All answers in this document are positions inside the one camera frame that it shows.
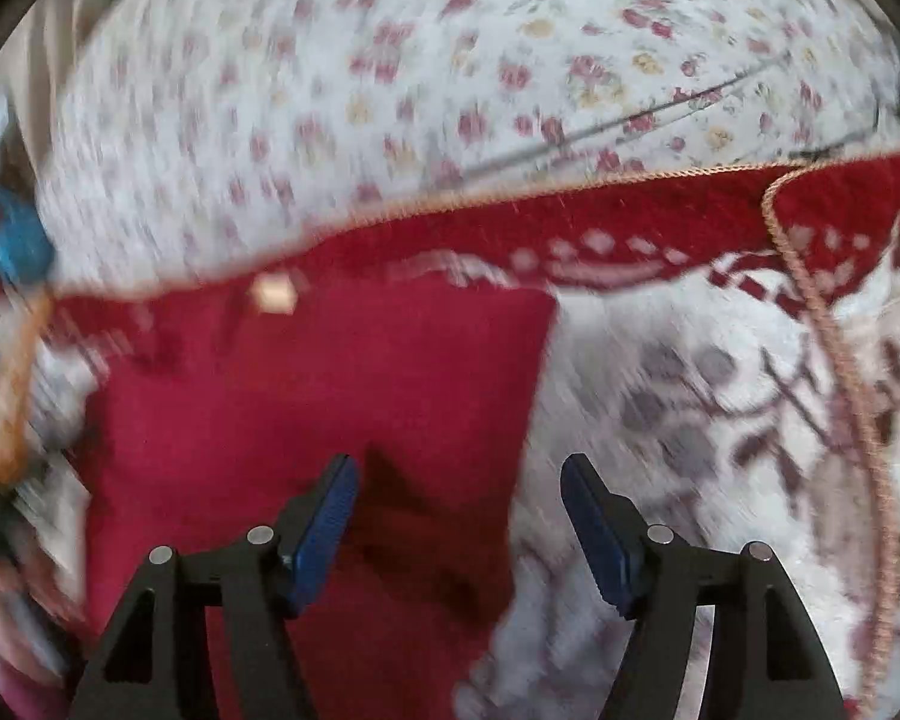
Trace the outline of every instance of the pillow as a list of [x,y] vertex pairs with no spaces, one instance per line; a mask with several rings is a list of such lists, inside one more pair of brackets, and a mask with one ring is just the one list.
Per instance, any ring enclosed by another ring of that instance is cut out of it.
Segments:
[[852,0],[120,0],[38,205],[60,284],[125,290],[446,186],[859,139],[897,76]]
[[[216,327],[175,315],[202,370],[123,358],[91,404],[91,627],[152,546],[226,544],[348,452],[364,476],[354,517],[326,591],[289,629],[303,674],[327,720],[449,720],[454,683],[511,598],[509,501],[552,298],[348,282],[276,316],[242,284],[207,295],[226,305]],[[206,333],[223,342],[208,348]],[[232,690],[218,694],[235,716]]]

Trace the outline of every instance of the black gripper frame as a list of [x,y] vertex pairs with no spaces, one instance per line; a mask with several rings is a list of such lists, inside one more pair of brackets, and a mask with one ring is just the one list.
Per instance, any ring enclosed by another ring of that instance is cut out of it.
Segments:
[[223,608],[242,720],[316,720],[285,621],[302,612],[288,600],[298,548],[347,473],[357,474],[354,461],[333,459],[310,493],[290,499],[264,543],[254,532],[266,529],[254,528],[221,549],[151,552],[86,666],[70,720],[218,720],[206,607]]
[[586,455],[571,455],[560,493],[602,598],[634,632],[602,720],[672,720],[698,605],[714,605],[701,720],[845,720],[820,638],[773,551],[695,547],[648,526],[611,494]]

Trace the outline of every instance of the patterned blanket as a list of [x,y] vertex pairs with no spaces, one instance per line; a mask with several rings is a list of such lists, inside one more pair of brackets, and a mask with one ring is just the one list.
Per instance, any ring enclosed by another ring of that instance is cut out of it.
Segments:
[[[629,625],[600,600],[559,502],[559,463],[577,451],[689,541],[770,543],[845,695],[866,704],[879,679],[876,716],[899,708],[900,157],[439,197],[319,229],[266,269],[313,290],[442,271],[559,302],[511,506],[516,593],[454,691],[458,718],[599,713]],[[105,361],[133,347],[146,306],[185,295],[69,296],[45,335]],[[2,370],[19,394],[18,365]],[[698,617],[679,717],[700,704],[711,619]]]

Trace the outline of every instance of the floral fabric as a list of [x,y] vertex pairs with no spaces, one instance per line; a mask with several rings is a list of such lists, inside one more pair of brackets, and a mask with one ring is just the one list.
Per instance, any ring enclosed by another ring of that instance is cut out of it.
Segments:
[[423,191],[865,139],[897,76],[852,0],[121,0],[38,202],[59,281],[130,288]]
[[[269,267],[299,274],[301,305],[341,276],[434,272],[461,288],[547,285],[559,302],[511,506],[516,594],[457,686],[458,720],[578,720],[605,701],[629,626],[600,599],[559,498],[559,464],[578,451],[648,522],[730,552],[770,543],[842,691],[860,696],[871,493],[833,358],[783,261],[762,248],[758,200],[785,170],[418,209]],[[874,394],[900,502],[900,158],[792,177],[773,205]],[[144,348],[167,298],[64,300],[53,336],[109,360]],[[711,625],[701,613],[681,719],[698,714]],[[880,720],[900,706],[900,608],[894,633]]]

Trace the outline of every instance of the metal screw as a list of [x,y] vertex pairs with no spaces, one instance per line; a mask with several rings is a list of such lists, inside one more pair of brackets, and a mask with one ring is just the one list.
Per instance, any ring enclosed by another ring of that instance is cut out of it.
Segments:
[[173,557],[173,549],[170,547],[154,547],[154,549],[151,549],[151,563],[154,565],[164,565],[171,557]]
[[647,528],[647,536],[650,538],[650,541],[655,541],[658,544],[669,544],[674,540],[674,532],[666,525],[650,525]]
[[755,557],[756,560],[762,560],[762,562],[766,562],[773,558],[773,550],[770,549],[768,544],[763,543],[763,541],[751,541],[746,550],[751,557]]
[[256,528],[250,528],[247,533],[247,541],[251,544],[266,544],[274,537],[274,529],[269,525],[257,525]]

